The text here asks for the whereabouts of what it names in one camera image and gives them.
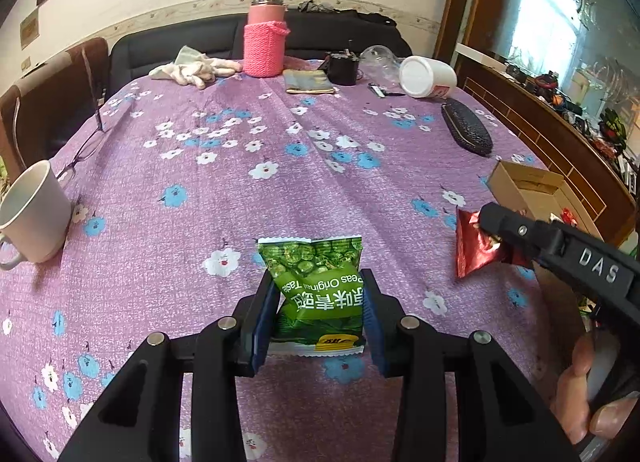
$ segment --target wooden cabinet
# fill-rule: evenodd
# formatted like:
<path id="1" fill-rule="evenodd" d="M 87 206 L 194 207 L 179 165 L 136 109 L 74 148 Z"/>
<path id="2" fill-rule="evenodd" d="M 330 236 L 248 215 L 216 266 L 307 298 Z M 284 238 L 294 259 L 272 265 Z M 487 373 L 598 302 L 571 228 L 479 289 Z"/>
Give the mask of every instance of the wooden cabinet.
<path id="1" fill-rule="evenodd" d="M 636 204 L 587 140 L 546 103 L 494 70 L 460 56 L 458 85 L 514 132 L 542 162 L 564 175 L 605 242 L 620 245 L 635 226 Z"/>

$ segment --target brown leather armchair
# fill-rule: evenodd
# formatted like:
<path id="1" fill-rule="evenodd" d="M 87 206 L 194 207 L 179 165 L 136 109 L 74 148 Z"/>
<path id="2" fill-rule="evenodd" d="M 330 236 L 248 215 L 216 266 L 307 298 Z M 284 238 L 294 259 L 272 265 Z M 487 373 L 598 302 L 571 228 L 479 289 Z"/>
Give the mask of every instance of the brown leather armchair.
<path id="1" fill-rule="evenodd" d="M 83 47 L 94 76 L 94 91 L 99 96 L 109 76 L 109 51 L 103 38 L 92 38 L 59 52 L 17 80 L 0 97 L 0 156 L 11 182 L 24 171 L 13 137 L 16 98 L 20 97 L 16 137 L 27 168 L 51 158 L 55 142 L 69 138 L 92 115 Z"/>

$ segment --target white mug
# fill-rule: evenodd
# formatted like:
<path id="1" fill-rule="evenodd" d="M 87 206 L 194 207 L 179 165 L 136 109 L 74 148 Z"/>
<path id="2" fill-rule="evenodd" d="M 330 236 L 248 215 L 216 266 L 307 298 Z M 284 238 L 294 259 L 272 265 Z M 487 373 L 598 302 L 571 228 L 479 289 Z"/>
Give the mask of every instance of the white mug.
<path id="1" fill-rule="evenodd" d="M 0 244 L 13 244 L 18 255 L 2 270 L 20 262 L 34 264 L 52 258 L 65 243 L 72 206 L 48 160 L 25 170 L 0 204 Z"/>

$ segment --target textured black case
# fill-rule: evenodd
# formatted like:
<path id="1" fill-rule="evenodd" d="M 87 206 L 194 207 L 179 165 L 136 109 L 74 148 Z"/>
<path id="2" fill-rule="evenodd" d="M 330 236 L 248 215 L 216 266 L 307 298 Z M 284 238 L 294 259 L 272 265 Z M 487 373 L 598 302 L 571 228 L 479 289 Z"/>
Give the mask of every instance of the textured black case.
<path id="1" fill-rule="evenodd" d="M 491 135 L 473 111 L 460 101 L 447 99 L 442 117 L 458 146 L 476 155 L 488 156 L 494 148 Z"/>

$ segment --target green snack packet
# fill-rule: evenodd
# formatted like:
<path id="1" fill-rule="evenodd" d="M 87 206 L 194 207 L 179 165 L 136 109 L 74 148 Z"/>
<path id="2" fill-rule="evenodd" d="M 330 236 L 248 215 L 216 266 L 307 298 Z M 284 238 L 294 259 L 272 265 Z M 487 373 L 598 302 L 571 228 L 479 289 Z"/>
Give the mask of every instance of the green snack packet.
<path id="1" fill-rule="evenodd" d="M 258 252 L 286 298 L 278 311 L 270 353 L 362 352 L 361 251 L 361 236 L 258 240 Z"/>

